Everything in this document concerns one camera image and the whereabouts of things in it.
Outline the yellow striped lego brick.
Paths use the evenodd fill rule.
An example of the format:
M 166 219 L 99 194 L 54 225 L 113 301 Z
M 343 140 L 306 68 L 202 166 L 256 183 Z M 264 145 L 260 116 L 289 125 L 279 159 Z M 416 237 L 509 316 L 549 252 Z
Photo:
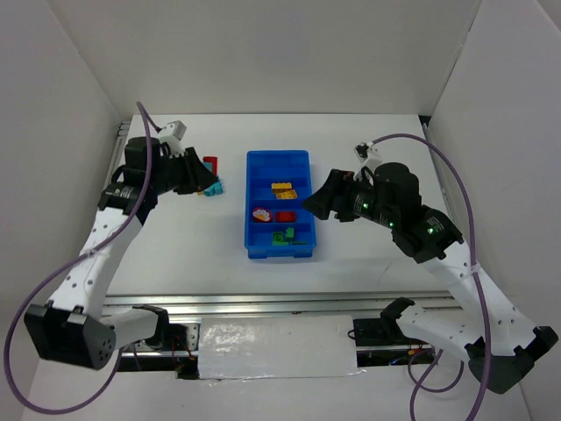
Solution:
M 277 200 L 295 200 L 298 198 L 297 192 L 294 189 L 282 191 L 276 193 L 275 197 Z

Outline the green number one lego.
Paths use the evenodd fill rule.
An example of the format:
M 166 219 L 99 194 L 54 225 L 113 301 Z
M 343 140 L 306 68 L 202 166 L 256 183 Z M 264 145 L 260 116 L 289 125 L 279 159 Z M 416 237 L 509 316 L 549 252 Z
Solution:
M 295 229 L 293 227 L 288 227 L 285 231 L 285 240 L 292 243 L 295 240 Z

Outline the small green lego brick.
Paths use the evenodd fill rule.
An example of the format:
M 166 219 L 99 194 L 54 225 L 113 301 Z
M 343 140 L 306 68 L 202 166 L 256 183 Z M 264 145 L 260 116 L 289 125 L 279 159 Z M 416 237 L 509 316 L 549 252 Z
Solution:
M 281 246 L 287 244 L 283 232 L 274 232 L 272 234 L 272 244 L 274 246 Z

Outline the red flower lego brick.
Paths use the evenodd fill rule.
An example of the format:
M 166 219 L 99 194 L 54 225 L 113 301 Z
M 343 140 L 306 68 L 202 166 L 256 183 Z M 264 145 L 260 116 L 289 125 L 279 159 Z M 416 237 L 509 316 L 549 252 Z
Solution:
M 255 223 L 271 223 L 273 215 L 270 210 L 258 207 L 252 210 L 252 220 Z

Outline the red sloped lego piece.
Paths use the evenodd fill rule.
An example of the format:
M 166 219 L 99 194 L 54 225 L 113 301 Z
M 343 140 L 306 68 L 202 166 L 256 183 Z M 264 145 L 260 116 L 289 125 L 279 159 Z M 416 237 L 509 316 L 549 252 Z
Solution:
M 277 223 L 294 223 L 297 219 L 295 211 L 283 210 L 275 213 L 275 221 Z

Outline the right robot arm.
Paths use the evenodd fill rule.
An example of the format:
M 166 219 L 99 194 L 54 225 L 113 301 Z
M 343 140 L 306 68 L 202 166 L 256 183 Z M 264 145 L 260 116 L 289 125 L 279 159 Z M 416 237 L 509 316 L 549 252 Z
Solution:
M 333 169 L 302 207 L 321 220 L 365 218 L 390 229 L 398 248 L 446 285 L 469 320 L 465 325 L 446 321 L 407 298 L 391 303 L 382 318 L 403 336 L 462 360 L 495 394 L 520 382 L 557 343 L 551 327 L 524 316 L 471 261 L 459 229 L 440 210 L 422 203 L 419 180 L 407 166 L 390 162 L 374 170 L 362 168 L 358 175 Z

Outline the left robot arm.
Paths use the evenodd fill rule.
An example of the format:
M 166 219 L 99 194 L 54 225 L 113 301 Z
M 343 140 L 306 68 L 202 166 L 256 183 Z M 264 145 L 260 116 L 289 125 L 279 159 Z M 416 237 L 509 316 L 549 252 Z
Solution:
M 32 304 L 25 312 L 25 327 L 41 359 L 99 370 L 122 347 L 139 341 L 163 346 L 166 310 L 142 304 L 103 319 L 103 302 L 159 196 L 194 194 L 216 181 L 195 149 L 182 149 L 178 140 L 137 137 L 127 142 L 124 164 L 101 194 L 81 260 L 44 305 Z

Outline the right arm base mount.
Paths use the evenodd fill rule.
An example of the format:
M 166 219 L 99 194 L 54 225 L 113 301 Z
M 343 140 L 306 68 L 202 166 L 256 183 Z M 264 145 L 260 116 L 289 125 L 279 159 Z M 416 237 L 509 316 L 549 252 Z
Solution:
M 432 346 L 419 339 L 409 339 L 401 333 L 387 333 L 381 318 L 353 320 L 347 337 L 355 343 L 358 367 L 407 366 L 430 364 L 436 355 Z

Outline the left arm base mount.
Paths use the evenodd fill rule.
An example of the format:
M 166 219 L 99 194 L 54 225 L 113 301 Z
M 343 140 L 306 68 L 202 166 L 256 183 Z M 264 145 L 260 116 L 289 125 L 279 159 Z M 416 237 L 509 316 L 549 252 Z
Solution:
M 118 372 L 169 372 L 177 379 L 198 380 L 199 323 L 171 324 L 164 341 L 149 345 L 145 340 L 123 352 Z

